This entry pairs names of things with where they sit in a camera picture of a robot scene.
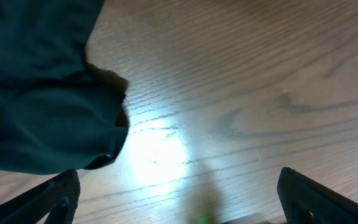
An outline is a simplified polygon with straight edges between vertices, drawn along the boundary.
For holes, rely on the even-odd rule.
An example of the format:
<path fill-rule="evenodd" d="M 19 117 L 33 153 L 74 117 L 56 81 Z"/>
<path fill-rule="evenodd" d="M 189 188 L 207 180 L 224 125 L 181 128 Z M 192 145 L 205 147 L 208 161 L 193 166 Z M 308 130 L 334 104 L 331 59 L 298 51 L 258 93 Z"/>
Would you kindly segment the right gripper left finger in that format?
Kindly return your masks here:
<path fill-rule="evenodd" d="M 0 205 L 0 224 L 71 224 L 78 207 L 80 181 L 71 169 Z"/>

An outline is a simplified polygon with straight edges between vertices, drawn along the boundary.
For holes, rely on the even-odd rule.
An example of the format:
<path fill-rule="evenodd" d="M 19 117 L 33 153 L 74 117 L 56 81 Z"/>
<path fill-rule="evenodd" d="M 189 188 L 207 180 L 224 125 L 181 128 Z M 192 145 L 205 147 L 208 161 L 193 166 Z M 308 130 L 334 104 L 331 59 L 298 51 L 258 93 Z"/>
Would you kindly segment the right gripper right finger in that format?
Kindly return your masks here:
<path fill-rule="evenodd" d="M 358 224 L 358 203 L 289 167 L 277 192 L 288 224 Z"/>

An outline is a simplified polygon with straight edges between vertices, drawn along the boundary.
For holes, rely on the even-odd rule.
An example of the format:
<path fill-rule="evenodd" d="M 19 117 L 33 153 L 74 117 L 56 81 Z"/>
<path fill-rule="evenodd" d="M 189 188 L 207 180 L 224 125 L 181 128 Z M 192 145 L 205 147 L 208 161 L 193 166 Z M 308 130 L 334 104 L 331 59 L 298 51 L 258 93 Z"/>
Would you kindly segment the black polo shirt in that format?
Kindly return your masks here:
<path fill-rule="evenodd" d="M 126 80 L 86 59 L 102 0 L 0 1 L 0 170 L 113 163 L 128 134 Z"/>

